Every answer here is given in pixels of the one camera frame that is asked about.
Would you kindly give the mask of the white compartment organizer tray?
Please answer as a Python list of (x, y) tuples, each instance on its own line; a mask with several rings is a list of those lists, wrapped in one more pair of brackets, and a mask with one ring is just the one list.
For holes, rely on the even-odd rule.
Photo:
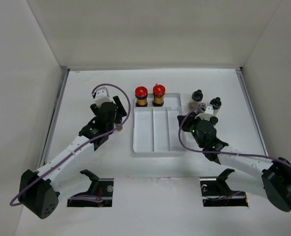
[(166, 93), (161, 107), (153, 105), (153, 95), (147, 97), (146, 107), (134, 106), (132, 151), (140, 157), (182, 156), (186, 150), (178, 138), (179, 122), (183, 114), (181, 94)]

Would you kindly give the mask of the black-capped beige bottle right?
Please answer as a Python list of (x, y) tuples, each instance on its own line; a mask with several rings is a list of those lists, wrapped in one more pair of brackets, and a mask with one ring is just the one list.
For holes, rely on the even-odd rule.
[(213, 107), (213, 111), (214, 111), (214, 116), (217, 115), (218, 111), (220, 110), (221, 106), (222, 106), (222, 101), (219, 97), (213, 98), (210, 101), (210, 104)]

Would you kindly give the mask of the black-capped beige bottle rear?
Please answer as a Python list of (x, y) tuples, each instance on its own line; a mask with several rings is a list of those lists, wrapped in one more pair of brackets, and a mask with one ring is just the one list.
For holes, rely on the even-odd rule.
[(202, 90), (198, 89), (192, 93), (191, 101), (188, 103), (188, 108), (190, 110), (198, 107), (203, 99)]

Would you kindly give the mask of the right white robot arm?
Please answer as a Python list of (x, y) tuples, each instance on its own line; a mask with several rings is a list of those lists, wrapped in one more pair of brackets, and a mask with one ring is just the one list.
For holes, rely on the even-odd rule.
[(187, 114), (177, 117), (178, 132), (192, 135), (207, 160), (226, 169), (217, 176), (216, 189), (224, 198), (248, 192), (266, 198), (277, 209), (291, 211), (291, 164), (284, 158), (241, 153), (217, 137), (210, 120)]

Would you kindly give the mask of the red-capped amber sauce jar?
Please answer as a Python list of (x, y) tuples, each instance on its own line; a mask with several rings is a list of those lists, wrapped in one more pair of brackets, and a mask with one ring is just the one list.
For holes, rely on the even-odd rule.
[(147, 107), (148, 90), (146, 87), (139, 86), (135, 89), (135, 98), (137, 107)]

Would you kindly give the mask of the small black-capped pepper jar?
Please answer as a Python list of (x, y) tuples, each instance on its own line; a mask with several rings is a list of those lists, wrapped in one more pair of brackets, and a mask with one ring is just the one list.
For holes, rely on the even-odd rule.
[(219, 119), (215, 116), (212, 116), (209, 121), (213, 124), (216, 125), (219, 122)]

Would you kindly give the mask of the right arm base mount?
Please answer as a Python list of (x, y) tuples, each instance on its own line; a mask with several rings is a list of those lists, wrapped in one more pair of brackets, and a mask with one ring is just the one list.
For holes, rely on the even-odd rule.
[(248, 207), (245, 192), (232, 191), (226, 183), (229, 175), (235, 172), (226, 169), (217, 177), (200, 178), (202, 204), (204, 207)]

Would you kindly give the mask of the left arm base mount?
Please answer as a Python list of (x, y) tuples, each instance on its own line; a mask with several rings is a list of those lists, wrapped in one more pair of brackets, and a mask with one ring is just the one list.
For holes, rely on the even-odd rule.
[(89, 170), (80, 171), (90, 181), (85, 191), (80, 191), (67, 200), (67, 207), (112, 207), (114, 179), (99, 178)]

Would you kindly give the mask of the silver-capped spice bottle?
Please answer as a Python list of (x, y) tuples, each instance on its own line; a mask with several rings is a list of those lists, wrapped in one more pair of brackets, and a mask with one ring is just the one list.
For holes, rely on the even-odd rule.
[(195, 113), (198, 115), (198, 114), (204, 113), (205, 110), (206, 110), (206, 104), (200, 103)]

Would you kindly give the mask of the black-capped beige bottle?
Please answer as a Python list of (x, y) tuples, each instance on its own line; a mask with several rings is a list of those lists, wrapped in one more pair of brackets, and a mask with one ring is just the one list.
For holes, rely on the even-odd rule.
[(192, 93), (191, 101), (188, 103), (188, 108), (190, 110), (198, 107), (203, 99), (202, 90), (198, 89)]
[(214, 111), (214, 116), (217, 115), (218, 111), (220, 110), (221, 106), (222, 106), (222, 101), (219, 97), (213, 98), (210, 101), (210, 104), (213, 107), (213, 111)]

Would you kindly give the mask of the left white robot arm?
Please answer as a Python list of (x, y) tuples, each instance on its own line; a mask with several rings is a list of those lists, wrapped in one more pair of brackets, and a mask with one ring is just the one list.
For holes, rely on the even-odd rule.
[(96, 151), (114, 131), (122, 127), (130, 113), (118, 96), (104, 96), (91, 105), (95, 117), (71, 144), (51, 162), (35, 171), (26, 170), (20, 179), (18, 201), (38, 218), (45, 219), (56, 209), (67, 174), (75, 169), (80, 154), (87, 148)]

